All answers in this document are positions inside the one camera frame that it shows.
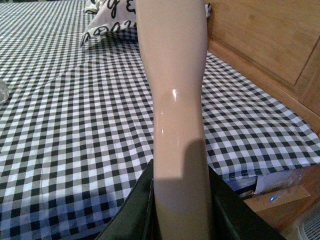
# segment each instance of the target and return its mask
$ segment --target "wooden furniture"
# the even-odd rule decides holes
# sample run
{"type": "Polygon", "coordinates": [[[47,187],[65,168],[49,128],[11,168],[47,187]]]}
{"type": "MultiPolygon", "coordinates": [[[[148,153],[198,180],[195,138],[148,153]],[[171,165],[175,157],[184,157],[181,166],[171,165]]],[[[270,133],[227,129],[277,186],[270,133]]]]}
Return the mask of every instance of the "wooden furniture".
{"type": "Polygon", "coordinates": [[[244,202],[268,224],[282,232],[320,198],[320,164],[303,168],[301,174],[302,180],[297,186],[255,196],[244,202]]]}
{"type": "Polygon", "coordinates": [[[320,1],[211,3],[210,52],[301,116],[320,136],[320,1]]]}

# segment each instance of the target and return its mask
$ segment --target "black and white checkered fabric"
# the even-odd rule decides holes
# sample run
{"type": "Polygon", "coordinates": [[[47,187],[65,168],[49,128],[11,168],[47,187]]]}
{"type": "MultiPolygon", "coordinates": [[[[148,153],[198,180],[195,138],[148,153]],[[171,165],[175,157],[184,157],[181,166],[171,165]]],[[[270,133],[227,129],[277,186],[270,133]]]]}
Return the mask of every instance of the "black and white checkered fabric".
{"type": "MultiPolygon", "coordinates": [[[[153,157],[152,98],[137,43],[96,38],[84,1],[0,4],[0,239],[53,240],[106,224],[153,157]]],[[[320,163],[292,111],[208,53],[208,163],[243,178],[320,163]]]]}

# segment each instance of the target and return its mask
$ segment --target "mannequin leg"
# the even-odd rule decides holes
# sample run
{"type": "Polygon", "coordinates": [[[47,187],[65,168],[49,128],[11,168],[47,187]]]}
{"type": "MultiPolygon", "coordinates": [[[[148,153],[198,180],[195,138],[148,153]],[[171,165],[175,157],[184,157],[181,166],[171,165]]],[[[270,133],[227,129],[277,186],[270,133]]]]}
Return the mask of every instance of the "mannequin leg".
{"type": "Polygon", "coordinates": [[[201,109],[207,56],[203,0],[137,0],[154,112],[154,196],[164,240],[212,239],[201,109]]]}

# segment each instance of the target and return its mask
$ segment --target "wooden headboard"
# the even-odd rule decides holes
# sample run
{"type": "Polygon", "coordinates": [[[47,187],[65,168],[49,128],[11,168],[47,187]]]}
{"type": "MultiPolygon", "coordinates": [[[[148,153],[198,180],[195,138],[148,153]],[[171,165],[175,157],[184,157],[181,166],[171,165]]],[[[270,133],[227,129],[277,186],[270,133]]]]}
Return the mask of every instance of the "wooden headboard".
{"type": "Polygon", "coordinates": [[[320,1],[206,0],[208,49],[320,136],[320,1]]]}

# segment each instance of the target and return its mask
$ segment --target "wooden panel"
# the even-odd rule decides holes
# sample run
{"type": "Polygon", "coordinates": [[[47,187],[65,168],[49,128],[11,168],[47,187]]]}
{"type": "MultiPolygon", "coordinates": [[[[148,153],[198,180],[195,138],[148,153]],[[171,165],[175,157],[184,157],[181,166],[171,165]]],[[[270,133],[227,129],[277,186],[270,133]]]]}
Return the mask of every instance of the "wooden panel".
{"type": "Polygon", "coordinates": [[[318,135],[320,135],[320,116],[298,102],[290,91],[283,88],[272,76],[269,76],[258,69],[250,59],[236,54],[225,43],[215,37],[209,39],[208,49],[211,53],[232,65],[261,89],[285,104],[288,108],[292,109],[296,114],[303,118],[318,135]]]}
{"type": "Polygon", "coordinates": [[[320,69],[301,99],[301,102],[314,113],[320,116],[320,69]]]}
{"type": "Polygon", "coordinates": [[[318,0],[209,0],[213,35],[294,85],[320,35],[318,0]]]}
{"type": "Polygon", "coordinates": [[[283,231],[320,198],[320,164],[303,168],[301,174],[302,180],[298,186],[244,202],[276,230],[283,231]]]}
{"type": "Polygon", "coordinates": [[[288,222],[296,216],[309,197],[309,192],[303,186],[294,186],[244,202],[271,227],[280,231],[289,225],[288,222]]]}
{"type": "Polygon", "coordinates": [[[296,82],[293,91],[297,96],[303,97],[306,95],[307,91],[310,87],[306,88],[306,86],[310,86],[311,80],[315,77],[315,74],[319,70],[320,67],[320,38],[318,39],[316,45],[313,48],[313,51],[306,63],[298,81],[296,82]]]}

